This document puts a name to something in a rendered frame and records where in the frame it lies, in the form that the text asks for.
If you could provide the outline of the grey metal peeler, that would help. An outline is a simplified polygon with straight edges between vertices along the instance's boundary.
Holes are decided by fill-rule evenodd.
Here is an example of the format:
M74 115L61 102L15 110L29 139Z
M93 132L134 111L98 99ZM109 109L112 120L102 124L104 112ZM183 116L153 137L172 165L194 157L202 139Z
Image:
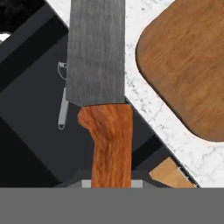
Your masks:
M65 81L67 79L67 64L59 61L57 65L57 70L59 77ZM63 130L65 128L67 121L67 111L69 103L66 99L66 91L67 87L64 87L59 110L59 119L58 119L59 130Z

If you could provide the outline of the brown wooden cutting board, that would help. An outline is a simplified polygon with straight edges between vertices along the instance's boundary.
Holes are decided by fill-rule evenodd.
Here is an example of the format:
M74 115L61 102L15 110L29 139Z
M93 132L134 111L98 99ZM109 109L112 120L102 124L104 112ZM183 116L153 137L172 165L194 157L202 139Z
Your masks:
M141 32L136 64L190 132L224 142L224 0L174 0Z

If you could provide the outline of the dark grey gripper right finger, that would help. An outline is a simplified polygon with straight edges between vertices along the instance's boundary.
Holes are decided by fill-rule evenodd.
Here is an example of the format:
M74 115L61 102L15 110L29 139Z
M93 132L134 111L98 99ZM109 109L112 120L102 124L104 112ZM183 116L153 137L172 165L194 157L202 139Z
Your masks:
M147 171L133 171L131 173L131 187L150 188L157 187L157 184L152 180Z

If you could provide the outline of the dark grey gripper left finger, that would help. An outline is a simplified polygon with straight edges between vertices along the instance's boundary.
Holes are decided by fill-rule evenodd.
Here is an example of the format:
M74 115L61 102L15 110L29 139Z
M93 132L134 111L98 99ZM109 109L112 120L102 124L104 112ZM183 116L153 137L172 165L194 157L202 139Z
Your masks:
M56 185L56 188L90 188L91 171L77 171L70 179Z

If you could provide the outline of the wooden-handled kitchen knife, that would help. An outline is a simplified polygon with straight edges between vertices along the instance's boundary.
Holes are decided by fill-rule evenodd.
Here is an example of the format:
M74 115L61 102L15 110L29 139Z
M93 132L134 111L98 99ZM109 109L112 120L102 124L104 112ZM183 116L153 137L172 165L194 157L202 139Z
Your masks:
M94 140L93 188L131 187L133 110L125 102L125 0L71 0L66 99Z

